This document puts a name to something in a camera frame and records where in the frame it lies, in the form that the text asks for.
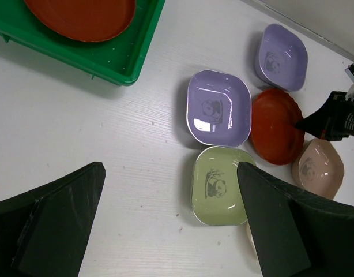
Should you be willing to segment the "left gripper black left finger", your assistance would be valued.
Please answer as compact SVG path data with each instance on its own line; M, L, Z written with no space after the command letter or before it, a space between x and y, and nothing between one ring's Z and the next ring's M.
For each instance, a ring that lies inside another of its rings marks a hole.
M92 162L0 201L0 276L77 276L105 177Z

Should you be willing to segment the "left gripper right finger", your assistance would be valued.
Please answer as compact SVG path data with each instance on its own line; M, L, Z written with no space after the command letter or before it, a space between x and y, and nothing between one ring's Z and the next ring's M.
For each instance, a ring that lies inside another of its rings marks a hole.
M239 163L237 175L263 276L354 276L354 206L249 162Z

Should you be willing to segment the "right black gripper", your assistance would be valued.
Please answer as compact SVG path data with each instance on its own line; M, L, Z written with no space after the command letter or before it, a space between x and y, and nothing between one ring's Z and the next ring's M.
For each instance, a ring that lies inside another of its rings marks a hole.
M295 124L295 128L327 141L354 137L354 99L333 91L317 111Z

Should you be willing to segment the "red round plate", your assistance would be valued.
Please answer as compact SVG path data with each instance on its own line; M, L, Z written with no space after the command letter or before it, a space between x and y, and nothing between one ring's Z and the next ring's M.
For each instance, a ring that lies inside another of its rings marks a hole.
M288 93L276 88L261 92L252 104L251 142L257 154L278 166L295 161L304 144L304 132L295 128L301 119Z
M119 36L132 22L136 1L25 1L49 29L72 40L104 42Z

